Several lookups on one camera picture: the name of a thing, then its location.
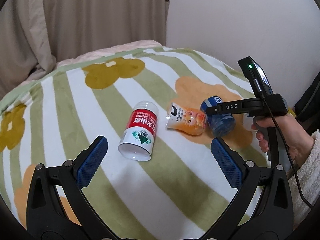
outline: green triangle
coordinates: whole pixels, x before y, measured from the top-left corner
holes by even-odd
[[[144,135],[138,134],[138,136],[139,136],[139,139],[140,139],[141,144],[143,144],[143,143],[145,143],[146,141],[148,141],[148,138],[145,137]]]

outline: blue gripper pad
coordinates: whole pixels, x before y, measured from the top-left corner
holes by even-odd
[[[77,170],[76,183],[80,189],[89,185],[107,151],[108,141],[102,137]]]
[[[242,185],[242,171],[217,138],[212,140],[211,152],[230,186],[239,189]]]

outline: white wall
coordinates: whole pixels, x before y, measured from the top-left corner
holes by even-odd
[[[170,0],[167,46],[236,69],[251,56],[293,106],[320,71],[320,10],[314,0]]]

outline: sleeve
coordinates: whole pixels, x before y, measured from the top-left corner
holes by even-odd
[[[297,171],[304,197],[313,205],[320,195],[320,132],[312,137],[315,144],[306,162]],[[294,211],[294,227],[297,227],[308,214],[310,208],[301,200],[295,177],[289,179]]]

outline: metal screw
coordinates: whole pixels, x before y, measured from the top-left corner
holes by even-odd
[[[42,163],[39,163],[39,164],[36,166],[36,169],[37,169],[37,170],[41,170],[42,167],[43,167],[43,164],[42,164]]]
[[[277,166],[276,166],[276,167],[277,167],[277,169],[278,169],[278,170],[280,170],[280,171],[282,171],[282,170],[283,170],[283,166],[282,166],[281,164],[277,164]]]
[[[72,161],[72,160],[66,160],[66,161],[64,162],[64,165],[67,166],[67,167],[71,166],[72,164],[73,164],[73,161]]]
[[[254,162],[253,162],[253,161],[247,161],[247,165],[248,165],[249,167],[253,167],[253,166],[254,166]]]

